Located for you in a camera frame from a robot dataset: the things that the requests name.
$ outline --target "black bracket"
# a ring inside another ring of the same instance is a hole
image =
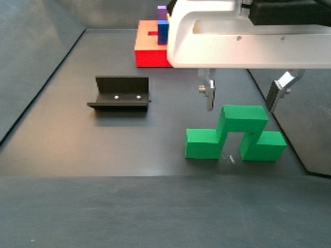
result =
[[[98,97],[88,106],[94,110],[148,109],[148,77],[96,77]]]

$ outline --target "blue block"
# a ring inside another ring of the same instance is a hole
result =
[[[169,21],[157,20],[157,44],[168,44],[168,30],[169,30]]]

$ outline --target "red box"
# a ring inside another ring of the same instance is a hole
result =
[[[134,56],[137,67],[172,67],[166,45],[157,44],[157,20],[140,20]]]

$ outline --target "green l-shaped block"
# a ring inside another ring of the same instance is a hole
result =
[[[185,157],[218,159],[228,132],[242,132],[240,156],[246,161],[274,161],[286,146],[280,132],[264,131],[269,119],[261,106],[222,106],[216,129],[185,130]]]

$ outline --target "gray wall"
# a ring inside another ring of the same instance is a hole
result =
[[[281,70],[249,70],[264,97]],[[273,116],[308,171],[331,174],[331,70],[306,70]]]
[[[53,0],[0,0],[0,141],[83,26]]]
[[[86,28],[136,29],[140,19],[156,19],[157,5],[169,0],[57,0]]]

